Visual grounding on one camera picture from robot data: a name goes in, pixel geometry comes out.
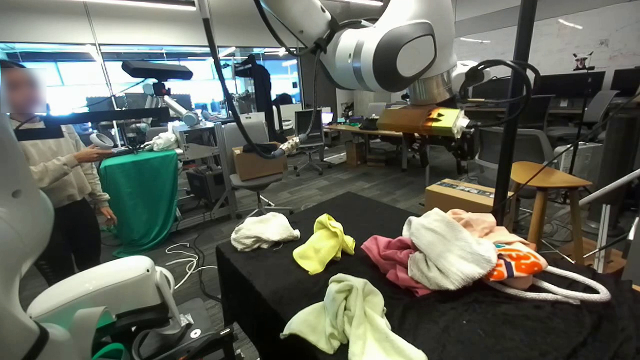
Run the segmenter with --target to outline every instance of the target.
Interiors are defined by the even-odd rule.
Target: wooden stool
[[[514,181],[512,191],[518,191],[521,184],[526,183],[542,166],[542,164],[528,161],[514,163],[511,167],[511,179]],[[591,183],[579,177],[569,175],[566,172],[547,167],[534,177],[528,185],[535,187],[537,191],[536,202],[533,206],[533,215],[531,215],[528,240],[535,243],[538,249],[541,248],[540,240],[545,226],[548,191],[549,189],[567,189],[569,191],[569,206],[571,207],[573,260],[575,260],[576,264],[583,265],[582,220],[580,219],[580,197],[578,196],[578,189],[583,186],[589,186]]]

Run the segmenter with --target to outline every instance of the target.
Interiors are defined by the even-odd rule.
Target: yellow cloth
[[[314,275],[322,272],[331,259],[339,260],[343,250],[353,255],[355,245],[356,241],[344,234],[342,224],[323,214],[316,219],[314,234],[293,250],[293,258],[309,275]]]

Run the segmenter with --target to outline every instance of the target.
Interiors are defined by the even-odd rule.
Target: black pants
[[[51,239],[35,266],[49,286],[100,264],[100,225],[87,200],[55,209]]]

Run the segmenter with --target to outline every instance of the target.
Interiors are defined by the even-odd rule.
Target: hand
[[[91,145],[86,149],[78,151],[74,154],[77,162],[82,163],[94,163],[96,161],[100,161],[102,159],[106,159],[113,155],[113,151],[111,150],[102,150],[96,149],[95,145]]]
[[[109,206],[100,208],[100,212],[107,218],[107,221],[105,222],[107,226],[118,225],[118,218],[113,214],[113,211]]]

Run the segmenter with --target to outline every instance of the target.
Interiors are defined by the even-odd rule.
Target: green cloth
[[[118,217],[122,246],[113,255],[139,255],[164,241],[175,220],[178,155],[173,150],[141,152],[106,159],[100,166],[102,189]]]

